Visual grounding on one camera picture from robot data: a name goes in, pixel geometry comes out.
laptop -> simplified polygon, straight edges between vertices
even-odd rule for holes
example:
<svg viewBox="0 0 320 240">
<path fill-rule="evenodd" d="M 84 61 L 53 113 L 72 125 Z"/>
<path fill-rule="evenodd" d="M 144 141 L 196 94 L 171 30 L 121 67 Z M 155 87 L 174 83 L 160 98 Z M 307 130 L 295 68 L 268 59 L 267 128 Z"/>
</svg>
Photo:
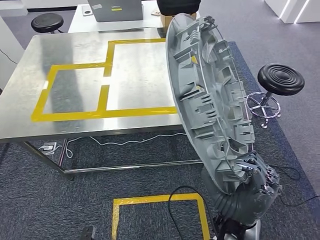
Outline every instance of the laptop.
<svg viewBox="0 0 320 240">
<path fill-rule="evenodd" d="M 97 22 L 143 20 L 141 0 L 88 0 Z"/>
</svg>

cardboard box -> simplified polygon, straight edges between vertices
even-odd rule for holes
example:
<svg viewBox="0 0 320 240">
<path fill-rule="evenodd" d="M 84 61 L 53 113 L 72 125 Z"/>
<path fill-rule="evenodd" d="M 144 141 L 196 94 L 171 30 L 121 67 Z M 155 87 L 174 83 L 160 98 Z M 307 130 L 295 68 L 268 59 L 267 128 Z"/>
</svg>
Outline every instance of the cardboard box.
<svg viewBox="0 0 320 240">
<path fill-rule="evenodd" d="M 191 17 L 192 17 L 194 20 L 195 20 L 197 18 L 197 14 L 192 13 L 190 14 Z M 161 14 L 160 18 L 161 18 L 161 22 L 162 23 L 162 26 L 164 29 L 167 30 L 169 26 L 169 24 L 171 22 L 171 20 L 174 18 L 174 16 L 165 16 Z"/>
</svg>

gray carpet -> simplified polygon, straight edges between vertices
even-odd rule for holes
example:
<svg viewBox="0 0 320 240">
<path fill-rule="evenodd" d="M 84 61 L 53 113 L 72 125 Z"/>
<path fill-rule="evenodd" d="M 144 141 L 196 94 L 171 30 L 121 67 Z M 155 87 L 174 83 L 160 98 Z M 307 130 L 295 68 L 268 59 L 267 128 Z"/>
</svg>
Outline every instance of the gray carpet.
<svg viewBox="0 0 320 240">
<path fill-rule="evenodd" d="M 277 96 L 282 115 L 278 123 L 316 193 L 320 194 L 320 22 L 284 24 L 263 0 L 202 0 L 202 16 L 211 15 L 228 41 L 235 41 L 250 70 L 257 76 L 268 63 L 296 68 L 306 80 L 300 93 Z M 59 11 L 67 32 L 75 11 Z M 3 19 L 23 47 L 35 34 L 31 21 L 42 13 Z"/>
<path fill-rule="evenodd" d="M 233 42 L 240 78 L 247 93 L 257 89 L 239 50 Z M 294 166 L 300 181 L 281 174 L 282 197 L 288 204 L 314 196 L 315 192 L 297 160 L 276 120 L 269 128 L 254 120 L 255 149 L 268 164 Z M 97 137 L 101 142 L 142 140 L 157 134 L 177 131 L 147 132 Z M 42 142 L 34 142 L 41 146 Z M 129 163 L 155 163 L 198 159 L 186 136 L 158 137 L 141 144 L 100 147 L 90 138 L 71 143 L 72 159 L 65 159 L 66 168 L 112 166 Z M 58 152 L 54 155 L 57 159 Z M 201 179 L 202 166 L 186 165 L 78 175 L 66 180 L 35 159 L 17 144 L 0 145 L 0 239 L 5 240 L 77 240 L 88 225 L 97 227 L 96 239 L 111 239 L 112 201 L 115 198 L 169 194 L 180 185 L 190 185 L 202 192 L 214 212 Z M 195 201 L 171 204 L 173 214 L 186 239 L 202 239 Z M 320 201 L 315 199 L 299 207 L 287 207 L 276 199 L 261 219 L 262 240 L 315 240 L 320 230 Z M 121 206 L 117 240 L 178 240 L 165 203 Z"/>
</svg>

stool seat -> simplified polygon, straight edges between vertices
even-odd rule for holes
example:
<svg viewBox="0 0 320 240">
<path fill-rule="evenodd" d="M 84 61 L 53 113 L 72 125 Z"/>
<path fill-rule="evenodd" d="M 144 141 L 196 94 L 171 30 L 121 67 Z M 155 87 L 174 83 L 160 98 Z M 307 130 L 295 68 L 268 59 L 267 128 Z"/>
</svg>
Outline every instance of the stool seat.
<svg viewBox="0 0 320 240">
<path fill-rule="evenodd" d="M 278 63 L 262 67 L 257 74 L 257 81 L 268 92 L 282 96 L 297 94 L 305 86 L 300 72 Z"/>
<path fill-rule="evenodd" d="M 31 26 L 37 33 L 51 33 L 63 25 L 63 18 L 56 13 L 38 15 L 31 22 Z"/>
</svg>

led light strip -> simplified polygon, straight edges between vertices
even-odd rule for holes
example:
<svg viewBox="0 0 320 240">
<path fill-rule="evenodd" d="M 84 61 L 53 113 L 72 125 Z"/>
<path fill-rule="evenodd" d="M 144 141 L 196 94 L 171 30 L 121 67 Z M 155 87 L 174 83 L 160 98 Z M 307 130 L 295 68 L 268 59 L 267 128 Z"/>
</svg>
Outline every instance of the led light strip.
<svg viewBox="0 0 320 240">
<path fill-rule="evenodd" d="M 291 0 L 288 0 L 287 3 L 285 4 L 285 6 L 283 8 L 282 12 L 280 14 L 280 16 L 278 17 L 279 19 L 282 18 L 282 16 L 284 15 L 284 13 L 287 10 L 287 8 L 288 7 L 289 3 Z"/>
<path fill-rule="evenodd" d="M 310 0 L 306 0 L 304 5 L 301 8 L 301 11 L 299 12 L 299 14 L 297 15 L 297 17 L 294 20 L 294 24 L 296 24 L 299 18 L 300 18 L 301 14 L 303 14 L 303 12 L 305 10 L 305 8 L 308 5 L 308 3 L 309 3 Z"/>
</svg>

